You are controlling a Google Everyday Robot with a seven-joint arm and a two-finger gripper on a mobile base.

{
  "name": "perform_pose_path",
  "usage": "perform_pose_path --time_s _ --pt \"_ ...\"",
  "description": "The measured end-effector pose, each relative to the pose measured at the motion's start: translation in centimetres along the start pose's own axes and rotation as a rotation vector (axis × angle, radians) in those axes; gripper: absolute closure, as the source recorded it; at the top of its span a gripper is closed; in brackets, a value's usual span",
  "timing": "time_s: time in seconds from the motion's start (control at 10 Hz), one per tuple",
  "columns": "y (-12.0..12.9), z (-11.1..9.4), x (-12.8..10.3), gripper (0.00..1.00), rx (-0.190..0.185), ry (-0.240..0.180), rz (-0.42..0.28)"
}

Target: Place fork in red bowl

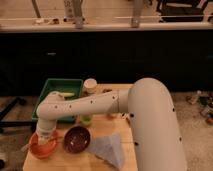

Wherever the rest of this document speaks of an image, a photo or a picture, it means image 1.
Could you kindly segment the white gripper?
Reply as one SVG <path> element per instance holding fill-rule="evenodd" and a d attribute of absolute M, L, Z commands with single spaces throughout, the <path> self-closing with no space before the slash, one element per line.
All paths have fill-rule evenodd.
<path fill-rule="evenodd" d="M 56 130 L 55 122 L 37 122 L 36 133 L 39 137 L 48 139 L 52 136 L 53 132 Z"/>

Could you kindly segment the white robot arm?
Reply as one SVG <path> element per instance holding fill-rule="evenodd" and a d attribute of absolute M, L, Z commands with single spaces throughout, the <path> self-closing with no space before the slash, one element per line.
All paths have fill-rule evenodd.
<path fill-rule="evenodd" d="M 138 171 L 187 171 L 187 161 L 175 107 L 167 87 L 142 78 L 130 88 L 61 100 L 49 93 L 36 110 L 36 133 L 49 138 L 57 121 L 72 115 L 128 113 Z"/>

